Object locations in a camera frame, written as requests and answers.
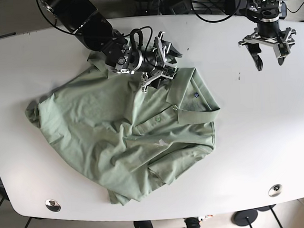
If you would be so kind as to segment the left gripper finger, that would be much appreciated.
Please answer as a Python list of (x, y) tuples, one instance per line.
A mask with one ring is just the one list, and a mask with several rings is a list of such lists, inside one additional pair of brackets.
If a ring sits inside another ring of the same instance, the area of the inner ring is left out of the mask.
[(239, 46), (245, 46), (247, 48), (247, 50), (249, 51), (249, 54), (251, 55), (255, 66), (257, 68), (258, 71), (262, 71), (263, 69), (263, 62), (261, 57), (259, 56), (259, 53), (261, 53), (261, 49), (259, 47), (258, 43), (252, 44), (252, 43), (248, 43), (245, 42), (244, 40), (240, 41), (238, 43)]
[(276, 49), (276, 57), (278, 60), (278, 64), (281, 66), (284, 63), (287, 55), (290, 54), (290, 47), (287, 43), (280, 43), (277, 45)]

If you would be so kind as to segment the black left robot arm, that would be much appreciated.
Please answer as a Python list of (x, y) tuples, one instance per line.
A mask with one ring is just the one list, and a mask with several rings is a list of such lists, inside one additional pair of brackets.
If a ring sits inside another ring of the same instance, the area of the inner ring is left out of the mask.
[(280, 29), (279, 20), (286, 17), (286, 4), (282, 0), (225, 0), (224, 13), (242, 15), (256, 23), (254, 32), (244, 37), (239, 46), (247, 48), (258, 71), (263, 69), (260, 45), (272, 47), (279, 65), (283, 65), (295, 44), (296, 30)]

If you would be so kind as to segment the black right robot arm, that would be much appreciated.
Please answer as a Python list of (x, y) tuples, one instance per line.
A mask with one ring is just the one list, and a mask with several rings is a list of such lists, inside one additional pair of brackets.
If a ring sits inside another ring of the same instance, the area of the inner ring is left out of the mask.
[(141, 73), (141, 89), (158, 88), (177, 73), (182, 57), (164, 33), (143, 42), (142, 28), (124, 35), (114, 29), (89, 0), (36, 0), (39, 10), (46, 9), (63, 24), (63, 33), (76, 37), (86, 48), (105, 55), (107, 67), (116, 74)]

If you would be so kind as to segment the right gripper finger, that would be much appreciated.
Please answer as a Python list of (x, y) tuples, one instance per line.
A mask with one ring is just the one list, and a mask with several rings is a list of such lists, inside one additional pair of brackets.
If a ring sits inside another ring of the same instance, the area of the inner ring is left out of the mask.
[(158, 88), (161, 81), (162, 79), (159, 76), (148, 78), (147, 80), (141, 82), (141, 91), (146, 93), (149, 87)]
[(165, 57), (175, 57), (182, 58), (182, 53), (180, 53), (171, 42), (163, 39), (165, 32), (160, 31), (157, 35), (158, 41), (161, 44), (161, 50)]

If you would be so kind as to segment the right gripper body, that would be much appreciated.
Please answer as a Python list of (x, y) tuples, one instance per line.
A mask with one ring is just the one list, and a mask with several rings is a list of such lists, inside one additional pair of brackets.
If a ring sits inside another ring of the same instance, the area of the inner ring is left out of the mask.
[(157, 37), (151, 50), (144, 52), (143, 59), (141, 82), (155, 76), (161, 77), (161, 82), (172, 80), (178, 70), (176, 58), (164, 56)]

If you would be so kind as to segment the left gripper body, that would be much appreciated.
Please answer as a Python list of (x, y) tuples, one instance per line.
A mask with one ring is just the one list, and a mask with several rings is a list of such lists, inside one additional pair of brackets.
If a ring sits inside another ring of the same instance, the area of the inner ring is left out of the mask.
[(251, 35), (243, 38), (243, 46), (247, 47), (251, 54), (261, 53), (261, 45), (271, 47), (274, 52), (289, 52), (295, 44), (293, 35), (296, 35), (296, 30), (290, 27), (280, 30), (279, 20), (260, 22)]

